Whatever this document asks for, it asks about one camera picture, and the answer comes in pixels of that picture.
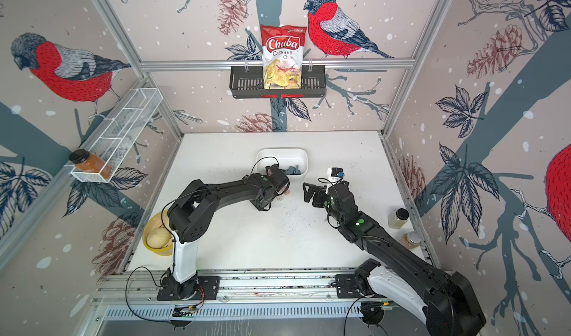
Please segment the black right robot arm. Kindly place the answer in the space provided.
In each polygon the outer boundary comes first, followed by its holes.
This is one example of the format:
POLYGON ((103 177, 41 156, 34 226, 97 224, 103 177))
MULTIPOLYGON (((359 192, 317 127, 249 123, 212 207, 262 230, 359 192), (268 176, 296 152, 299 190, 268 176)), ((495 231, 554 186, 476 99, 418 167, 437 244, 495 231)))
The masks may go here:
POLYGON ((432 266, 397 242, 358 208, 348 182, 331 187, 305 183, 303 193, 306 203, 338 222, 348 242, 371 255, 357 273, 367 294, 389 297, 422 321, 430 335, 478 335, 486 325, 468 279, 432 266))

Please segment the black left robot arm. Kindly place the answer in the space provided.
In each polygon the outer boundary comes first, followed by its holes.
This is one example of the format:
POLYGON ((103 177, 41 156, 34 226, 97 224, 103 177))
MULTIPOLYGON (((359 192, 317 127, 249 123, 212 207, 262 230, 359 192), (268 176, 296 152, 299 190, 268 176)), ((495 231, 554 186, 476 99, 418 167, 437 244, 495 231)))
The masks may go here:
POLYGON ((199 239, 207 232, 217 210, 249 201, 260 212, 271 209, 273 200, 289 189, 289 179, 277 164, 264 173, 251 173, 237 181, 205 184, 192 181, 167 211, 174 237, 170 269, 175 294, 188 300, 198 291, 196 256, 199 239))

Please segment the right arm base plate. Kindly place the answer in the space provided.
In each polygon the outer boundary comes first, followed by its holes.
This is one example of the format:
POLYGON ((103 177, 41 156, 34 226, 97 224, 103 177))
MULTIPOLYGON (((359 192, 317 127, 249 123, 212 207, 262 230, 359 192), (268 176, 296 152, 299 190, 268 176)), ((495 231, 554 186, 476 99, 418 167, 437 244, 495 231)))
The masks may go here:
POLYGON ((373 291, 369 282, 356 274, 336 274, 330 286, 334 288, 338 299, 357 299, 358 297, 372 297, 390 300, 389 297, 373 291))

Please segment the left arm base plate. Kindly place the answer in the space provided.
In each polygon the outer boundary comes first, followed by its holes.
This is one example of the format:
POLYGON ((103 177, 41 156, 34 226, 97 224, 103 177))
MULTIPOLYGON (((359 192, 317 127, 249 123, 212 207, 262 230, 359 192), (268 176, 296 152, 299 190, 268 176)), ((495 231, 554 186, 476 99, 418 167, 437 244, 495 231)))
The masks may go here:
POLYGON ((220 284, 219 276, 195 275, 184 283, 179 283, 173 276, 165 276, 161 279, 158 301, 202 301, 215 300, 220 284))

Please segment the blue eraser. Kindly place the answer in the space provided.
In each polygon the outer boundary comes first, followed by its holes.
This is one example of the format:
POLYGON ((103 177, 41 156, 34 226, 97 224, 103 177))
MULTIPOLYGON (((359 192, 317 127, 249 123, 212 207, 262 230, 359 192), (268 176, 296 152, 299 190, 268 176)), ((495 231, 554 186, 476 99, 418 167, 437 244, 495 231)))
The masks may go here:
POLYGON ((300 175, 300 170, 297 168, 297 166, 290 166, 285 173, 287 175, 300 175))

